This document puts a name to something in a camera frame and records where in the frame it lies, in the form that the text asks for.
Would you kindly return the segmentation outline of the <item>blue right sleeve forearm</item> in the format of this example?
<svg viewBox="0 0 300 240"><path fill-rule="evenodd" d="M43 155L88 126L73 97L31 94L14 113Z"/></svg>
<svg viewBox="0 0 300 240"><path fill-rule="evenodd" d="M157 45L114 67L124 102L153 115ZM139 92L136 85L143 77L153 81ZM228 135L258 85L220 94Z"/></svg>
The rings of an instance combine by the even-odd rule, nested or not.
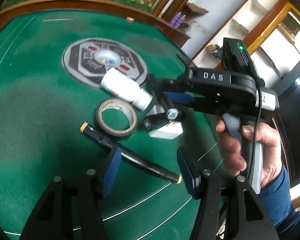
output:
<svg viewBox="0 0 300 240"><path fill-rule="evenodd" d="M258 195L280 239L289 236L300 223L300 211L293 206L289 189L288 173L283 166L280 174Z"/></svg>

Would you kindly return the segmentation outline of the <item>person's right hand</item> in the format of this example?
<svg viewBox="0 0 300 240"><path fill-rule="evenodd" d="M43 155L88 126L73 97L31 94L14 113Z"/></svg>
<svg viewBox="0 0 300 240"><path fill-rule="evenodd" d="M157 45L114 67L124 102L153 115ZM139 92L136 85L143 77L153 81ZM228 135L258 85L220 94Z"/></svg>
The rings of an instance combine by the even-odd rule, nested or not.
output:
<svg viewBox="0 0 300 240"><path fill-rule="evenodd" d="M240 155L241 145L238 140L225 132L223 120L218 120L216 131L219 133L225 170L230 175L236 176L247 168L246 161ZM265 123L259 123L257 128L254 128L253 125L245 125L242 128L243 137L248 140L253 140L254 132L256 132L256 141L264 144L263 170L260 183L261 187L264 188L276 179L281 172L281 140L278 131Z"/></svg>

